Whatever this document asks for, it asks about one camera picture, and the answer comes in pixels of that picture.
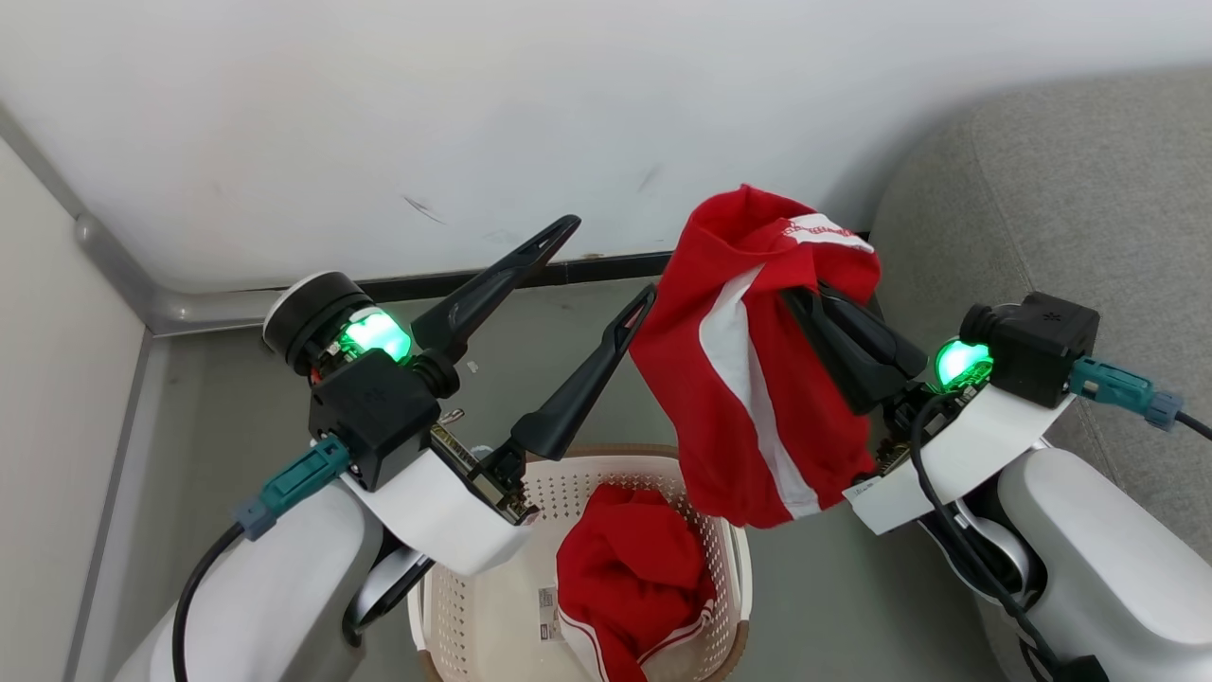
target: gray floor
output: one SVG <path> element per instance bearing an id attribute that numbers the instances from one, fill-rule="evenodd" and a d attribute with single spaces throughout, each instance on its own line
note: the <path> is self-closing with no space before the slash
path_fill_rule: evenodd
<path id="1" fill-rule="evenodd" d="M 625 280 L 519 291 L 473 339 L 448 408 L 467 445 L 494 446 L 596 346 L 602 326 L 642 283 Z M 390 309 L 410 320 L 425 303 Z M 173 572 L 228 525 L 227 510 L 307 447 L 304 383 L 255 331 L 182 340 L 205 360 Z M 583 443 L 675 445 L 671 425 L 624 361 L 581 431 Z M 845 505 L 773 531 L 750 531 L 755 602 L 738 681 L 1001 680 L 972 600 L 916 528 L 868 533 Z M 164 613 L 172 595 L 159 609 Z M 358 682 L 422 680 L 402 609 L 367 637 Z"/>

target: white label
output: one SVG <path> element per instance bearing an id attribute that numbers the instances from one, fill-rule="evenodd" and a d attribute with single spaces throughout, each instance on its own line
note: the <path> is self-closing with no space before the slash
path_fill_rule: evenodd
<path id="1" fill-rule="evenodd" d="M 862 236 L 845 227 L 834 224 L 824 213 L 808 213 L 794 217 L 791 218 L 791 224 L 783 229 L 783 234 L 795 239 L 800 243 L 805 241 L 811 243 L 837 243 L 839 246 L 858 248 L 868 253 L 875 252 L 875 248 L 867 241 L 863 241 Z"/>
<path id="2" fill-rule="evenodd" d="M 556 609 L 555 588 L 538 590 L 538 638 L 541 642 L 562 642 L 560 617 Z"/>
<path id="3" fill-rule="evenodd" d="M 857 486 L 851 486 L 850 488 L 846 488 L 845 491 L 841 492 L 841 497 L 846 498 L 847 500 L 850 500 L 850 502 L 853 503 L 854 498 L 862 495 L 863 493 L 867 493 L 867 491 L 871 486 L 875 486 L 879 482 L 880 482 L 880 477 L 879 476 L 873 476 L 871 478 L 868 478 L 867 481 L 864 481 L 864 482 L 862 482 L 862 483 L 859 483 Z"/>

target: sofa seam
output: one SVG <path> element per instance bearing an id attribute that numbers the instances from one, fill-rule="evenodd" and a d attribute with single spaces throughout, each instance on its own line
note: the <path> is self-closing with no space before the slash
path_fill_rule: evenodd
<path id="1" fill-rule="evenodd" d="M 1010 229 L 1010 220 L 1006 219 L 1006 213 L 1005 211 L 1002 211 L 1001 202 L 997 200 L 997 193 L 994 190 L 993 183 L 989 182 L 989 176 L 985 172 L 984 161 L 981 160 L 981 149 L 977 145 L 976 141 L 977 137 L 976 124 L 983 110 L 984 107 L 979 107 L 976 110 L 973 110 L 968 115 L 967 121 L 965 121 L 964 124 L 965 132 L 967 133 L 966 137 L 968 143 L 968 151 L 972 154 L 972 160 L 976 162 L 977 178 L 981 182 L 981 187 L 982 189 L 984 189 L 985 195 L 989 197 L 989 202 L 993 205 L 993 210 L 995 213 L 994 217 L 996 218 L 997 225 L 1001 229 L 1001 233 L 1005 236 L 1006 242 L 1010 243 L 1011 252 L 1014 258 L 1014 269 L 1018 273 L 1021 282 L 1027 287 L 1027 291 L 1030 292 L 1035 290 L 1035 285 L 1031 282 L 1031 274 L 1030 274 L 1030 268 L 1027 265 L 1027 258 L 1023 256 L 1022 248 L 1014 240 L 1014 235 Z M 1090 408 L 1081 403 L 1077 403 L 1074 407 L 1077 411 L 1077 423 L 1081 425 L 1082 431 L 1086 432 L 1086 436 L 1094 446 L 1093 449 L 1096 458 L 1103 465 L 1103 470 L 1108 472 L 1111 483 L 1114 483 L 1116 488 L 1122 489 L 1121 486 L 1122 481 L 1120 478 L 1119 470 L 1116 469 L 1115 463 L 1111 460 L 1110 455 L 1107 453 L 1107 447 L 1103 441 L 1102 430 L 1098 429 L 1098 425 L 1093 419 L 1093 415 L 1090 413 Z"/>

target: black baseboard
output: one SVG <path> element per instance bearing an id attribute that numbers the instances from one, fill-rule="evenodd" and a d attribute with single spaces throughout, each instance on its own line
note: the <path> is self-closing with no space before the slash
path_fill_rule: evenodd
<path id="1" fill-rule="evenodd" d="M 538 274 L 526 280 L 521 285 L 521 288 L 654 276 L 665 270 L 665 264 L 669 262 L 670 254 L 669 251 L 657 251 L 633 256 L 608 256 L 550 263 L 539 270 Z M 375 302 L 391 303 L 395 300 L 441 298 L 442 296 L 451 294 L 475 275 L 476 271 L 451 271 L 421 276 L 373 279 L 359 281 L 358 285 Z"/>

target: red garment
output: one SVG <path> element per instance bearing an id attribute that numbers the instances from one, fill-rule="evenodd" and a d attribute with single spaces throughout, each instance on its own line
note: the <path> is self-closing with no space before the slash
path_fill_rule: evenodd
<path id="1" fill-rule="evenodd" d="M 818 277 L 865 303 L 880 263 L 854 233 L 748 185 L 691 213 L 631 357 L 678 430 L 698 511 L 770 528 L 841 502 L 873 469 L 867 419 L 779 298 Z"/>
<path id="2" fill-rule="evenodd" d="M 697 635 L 715 607 L 698 539 L 656 491 L 599 486 L 555 573 L 561 632 L 595 681 L 646 682 L 640 665 Z"/>

